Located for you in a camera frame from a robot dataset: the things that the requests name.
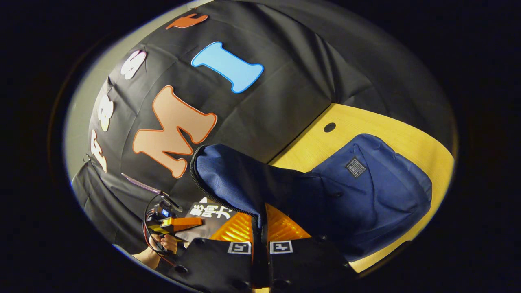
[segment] hand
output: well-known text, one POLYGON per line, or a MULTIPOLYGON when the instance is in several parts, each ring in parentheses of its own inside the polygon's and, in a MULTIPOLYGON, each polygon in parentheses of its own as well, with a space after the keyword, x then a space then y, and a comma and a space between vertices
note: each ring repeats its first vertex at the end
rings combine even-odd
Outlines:
POLYGON ((150 236, 148 239, 150 245, 154 250, 159 250, 152 238, 156 240, 156 242, 160 242, 165 249, 168 249, 173 253, 177 253, 177 241, 172 235, 163 235, 163 238, 161 238, 158 234, 152 234, 150 236))

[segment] gray wall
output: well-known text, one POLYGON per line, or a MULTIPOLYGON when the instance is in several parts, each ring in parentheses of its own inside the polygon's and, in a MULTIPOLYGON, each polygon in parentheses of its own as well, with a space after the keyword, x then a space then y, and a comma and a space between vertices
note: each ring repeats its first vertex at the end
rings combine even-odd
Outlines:
POLYGON ((211 0, 195 0, 158 16, 132 32, 108 49, 83 77, 72 97, 65 121, 65 163, 69 180, 83 165, 85 154, 90 154, 89 121, 100 88, 119 60, 145 36, 170 19, 211 0))

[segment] orange letter m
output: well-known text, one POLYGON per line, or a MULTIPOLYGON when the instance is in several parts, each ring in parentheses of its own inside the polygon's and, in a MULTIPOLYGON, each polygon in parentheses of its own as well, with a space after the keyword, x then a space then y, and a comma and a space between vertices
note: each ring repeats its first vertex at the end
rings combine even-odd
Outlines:
POLYGON ((191 155, 193 150, 181 134, 188 133, 193 143, 206 139, 217 122, 214 113, 204 114, 173 93, 173 87, 166 86, 159 91, 152 109, 162 130, 140 129, 136 132, 132 149, 134 153, 145 153, 172 172, 174 178, 183 176, 187 161, 174 159, 167 153, 191 155))

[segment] yellow wooden table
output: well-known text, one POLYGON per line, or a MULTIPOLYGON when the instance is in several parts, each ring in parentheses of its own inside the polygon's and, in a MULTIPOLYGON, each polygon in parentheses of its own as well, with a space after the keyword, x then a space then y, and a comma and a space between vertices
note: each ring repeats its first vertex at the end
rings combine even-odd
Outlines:
POLYGON ((361 133, 379 137, 396 153, 421 168, 432 182, 432 200, 427 214, 400 239, 351 262, 351 267, 358 273, 383 259, 403 242, 412 240, 425 228, 445 196, 454 167, 451 153, 423 131, 387 116, 340 104, 331 104, 269 164, 308 172, 361 133), (329 123, 335 123, 336 127, 325 132, 324 127, 329 123))

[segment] backpack zipper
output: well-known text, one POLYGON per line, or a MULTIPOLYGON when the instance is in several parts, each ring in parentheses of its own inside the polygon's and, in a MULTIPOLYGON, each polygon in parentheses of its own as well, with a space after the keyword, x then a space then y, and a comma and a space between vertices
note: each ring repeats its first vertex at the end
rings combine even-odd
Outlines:
POLYGON ((254 227, 257 229, 258 227, 258 215, 255 215, 253 213, 250 213, 250 212, 247 212, 245 210, 241 210, 241 209, 238 209, 232 205, 230 205, 228 202, 222 200, 221 198, 219 198, 215 193, 213 193, 213 191, 209 191, 209 188, 205 188, 200 182, 203 182, 199 173, 197 172, 197 170, 195 169, 195 157, 198 155, 198 153, 203 150, 205 147, 207 147, 206 145, 202 145, 200 147, 197 148, 197 150, 195 150, 194 154, 192 155, 192 160, 190 161, 190 175, 192 176, 192 179, 194 180, 195 184, 197 185, 197 187, 203 191, 211 200, 213 200, 214 202, 226 207, 227 209, 230 209, 232 211, 235 211, 235 212, 239 212, 239 213, 243 213, 243 214, 247 214, 247 215, 250 215, 252 217, 252 220, 255 222, 255 225, 254 227))

